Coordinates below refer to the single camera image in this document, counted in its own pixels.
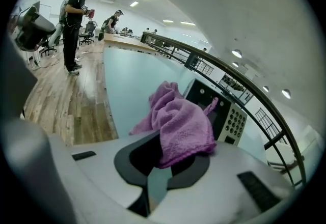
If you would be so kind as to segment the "wooden table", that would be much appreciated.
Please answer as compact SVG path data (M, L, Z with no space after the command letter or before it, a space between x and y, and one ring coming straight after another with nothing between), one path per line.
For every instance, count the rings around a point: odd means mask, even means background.
M118 48L151 55L159 55L159 52L139 40L128 38L116 34L104 34L104 46L109 48Z

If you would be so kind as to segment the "grey box with black knobs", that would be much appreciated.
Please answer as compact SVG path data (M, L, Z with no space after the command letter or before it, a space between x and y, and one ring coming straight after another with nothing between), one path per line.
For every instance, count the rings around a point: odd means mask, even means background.
M208 109L214 101L216 105L207 111L216 141L238 146L247 122L247 114L229 99L214 91L197 79L193 79L183 93L183 97Z

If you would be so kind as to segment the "black office chair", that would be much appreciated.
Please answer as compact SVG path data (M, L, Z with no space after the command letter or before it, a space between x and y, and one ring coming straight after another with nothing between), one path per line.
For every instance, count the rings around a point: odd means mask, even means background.
M97 27L97 22L90 20L86 24L86 28L82 34L79 35L78 42L79 45L82 44L91 44L94 42L93 37L95 33L95 29Z

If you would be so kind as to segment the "white office chair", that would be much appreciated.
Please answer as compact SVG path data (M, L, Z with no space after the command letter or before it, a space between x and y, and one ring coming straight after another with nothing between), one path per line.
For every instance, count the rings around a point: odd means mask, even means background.
M41 57L43 57L44 54L49 55L50 51L57 52L56 46L59 44L63 32L63 24L58 23L55 29L55 32L44 42L42 42L41 48L39 50L39 54Z

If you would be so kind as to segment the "purple cloth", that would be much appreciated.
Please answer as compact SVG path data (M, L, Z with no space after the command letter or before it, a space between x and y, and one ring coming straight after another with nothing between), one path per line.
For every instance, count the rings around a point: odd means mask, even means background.
M182 97L177 83L164 81L149 96L149 113L129 135L159 131L162 149L159 169L171 167L197 153L212 153L216 143L208 115L217 103L215 97L201 108Z

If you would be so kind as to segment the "grey office chair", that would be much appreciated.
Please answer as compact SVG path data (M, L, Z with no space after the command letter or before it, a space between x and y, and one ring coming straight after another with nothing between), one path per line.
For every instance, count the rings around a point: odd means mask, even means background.
M34 52L56 31L33 5L22 10L17 18L14 41L19 49Z

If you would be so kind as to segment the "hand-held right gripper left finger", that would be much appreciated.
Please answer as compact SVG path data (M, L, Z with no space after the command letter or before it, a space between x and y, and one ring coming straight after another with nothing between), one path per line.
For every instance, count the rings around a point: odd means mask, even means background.
M128 184L117 172L114 165L116 153L134 142L152 134L153 131L119 138L111 141L73 145L70 147L72 155L93 151L94 156L78 160L76 163L82 172L99 190L114 202L141 216L147 217L150 213L148 193L141 187Z

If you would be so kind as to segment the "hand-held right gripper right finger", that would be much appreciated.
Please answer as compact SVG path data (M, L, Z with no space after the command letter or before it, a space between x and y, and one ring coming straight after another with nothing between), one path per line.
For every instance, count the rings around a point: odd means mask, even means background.
M253 172L279 199L292 194L289 182L247 151L219 142L206 173L193 186L169 190L152 213L159 224L271 224L281 202L261 212L238 178Z

